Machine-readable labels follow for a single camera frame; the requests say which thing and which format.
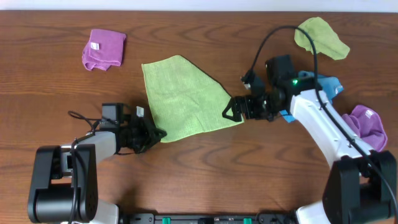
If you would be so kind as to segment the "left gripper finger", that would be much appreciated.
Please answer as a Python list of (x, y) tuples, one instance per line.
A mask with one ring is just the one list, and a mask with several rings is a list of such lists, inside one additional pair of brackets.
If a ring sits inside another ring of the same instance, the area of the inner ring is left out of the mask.
[(141, 154), (160, 142), (165, 135), (160, 136), (135, 136), (133, 137), (133, 151), (135, 154)]
[(142, 122), (144, 127), (146, 128), (147, 132), (149, 133), (149, 137), (152, 140), (161, 140), (162, 138), (166, 137), (167, 132), (163, 129), (157, 128), (151, 121), (146, 118), (142, 118)]

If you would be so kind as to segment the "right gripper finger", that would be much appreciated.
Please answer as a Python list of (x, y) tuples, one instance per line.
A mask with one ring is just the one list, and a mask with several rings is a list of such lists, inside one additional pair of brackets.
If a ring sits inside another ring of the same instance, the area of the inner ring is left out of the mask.
[(233, 116), (241, 116), (242, 114), (242, 109), (241, 109), (241, 104), (243, 102), (243, 97), (242, 96), (235, 96), (234, 98), (231, 98), (230, 101), (228, 102), (226, 108), (223, 110), (222, 115), (227, 116), (227, 112), (231, 110)]
[(231, 121), (234, 121), (234, 122), (242, 122), (243, 121), (242, 113), (240, 111), (232, 111), (232, 110), (223, 111), (222, 117), (229, 119)]

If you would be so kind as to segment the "large green cloth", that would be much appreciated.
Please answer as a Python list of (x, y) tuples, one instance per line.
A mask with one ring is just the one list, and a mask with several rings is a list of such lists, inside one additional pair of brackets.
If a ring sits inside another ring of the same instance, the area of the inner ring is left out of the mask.
[(181, 55), (142, 65), (150, 112), (162, 143), (242, 124), (222, 116), (231, 96)]

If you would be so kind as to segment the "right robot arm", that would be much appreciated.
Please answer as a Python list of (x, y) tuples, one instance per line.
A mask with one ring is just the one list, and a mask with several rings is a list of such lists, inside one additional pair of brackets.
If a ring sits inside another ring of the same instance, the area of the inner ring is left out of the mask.
[(330, 166), (321, 201), (300, 207), (296, 223), (371, 223), (397, 216), (397, 162), (388, 151), (377, 152), (336, 112), (312, 72), (295, 71), (288, 55), (266, 62), (272, 89), (252, 71), (241, 81), (251, 91), (230, 99), (222, 116), (276, 119), (286, 111), (311, 135)]

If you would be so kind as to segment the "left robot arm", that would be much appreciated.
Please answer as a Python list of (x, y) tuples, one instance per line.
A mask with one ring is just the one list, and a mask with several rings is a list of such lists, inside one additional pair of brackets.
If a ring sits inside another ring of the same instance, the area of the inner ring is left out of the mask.
[(35, 154), (27, 213), (32, 223), (122, 223), (116, 204), (98, 196), (97, 165), (127, 147), (140, 154), (167, 133), (135, 114), (88, 119), (89, 132), (70, 144), (41, 146)]

